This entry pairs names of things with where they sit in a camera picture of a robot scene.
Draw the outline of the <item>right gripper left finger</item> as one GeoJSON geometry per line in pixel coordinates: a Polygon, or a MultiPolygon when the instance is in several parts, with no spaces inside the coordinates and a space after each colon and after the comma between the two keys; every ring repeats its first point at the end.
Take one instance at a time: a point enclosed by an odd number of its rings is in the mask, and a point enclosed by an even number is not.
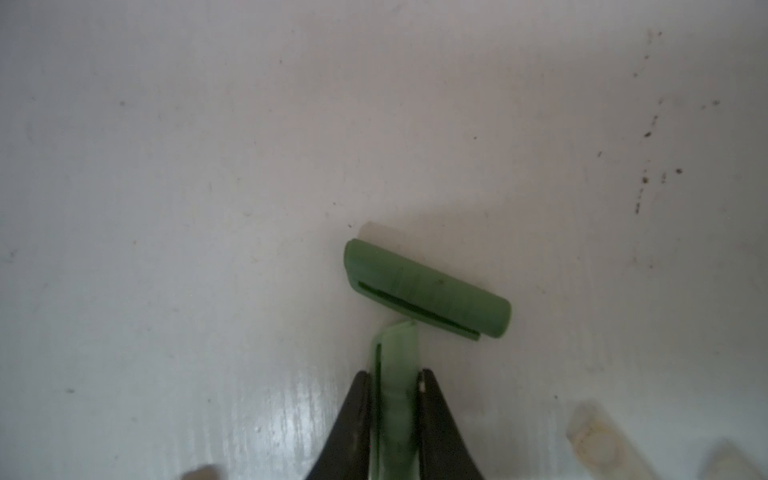
{"type": "Polygon", "coordinates": [[[372,423],[371,375],[359,371],[307,480],[369,478],[372,423]]]}

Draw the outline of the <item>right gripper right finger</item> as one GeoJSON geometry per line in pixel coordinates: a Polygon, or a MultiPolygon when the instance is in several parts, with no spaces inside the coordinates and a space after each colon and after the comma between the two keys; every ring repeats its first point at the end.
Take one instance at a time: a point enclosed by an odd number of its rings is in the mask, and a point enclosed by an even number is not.
{"type": "Polygon", "coordinates": [[[423,369],[417,385],[419,478],[482,480],[434,372],[423,369]]]}

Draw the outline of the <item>light green pen cap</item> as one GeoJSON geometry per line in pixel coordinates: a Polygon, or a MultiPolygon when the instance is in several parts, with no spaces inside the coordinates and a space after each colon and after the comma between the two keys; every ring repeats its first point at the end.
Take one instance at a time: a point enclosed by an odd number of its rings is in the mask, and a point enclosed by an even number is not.
{"type": "Polygon", "coordinates": [[[418,327],[401,321],[382,329],[371,343],[371,479],[417,477],[418,327]]]}

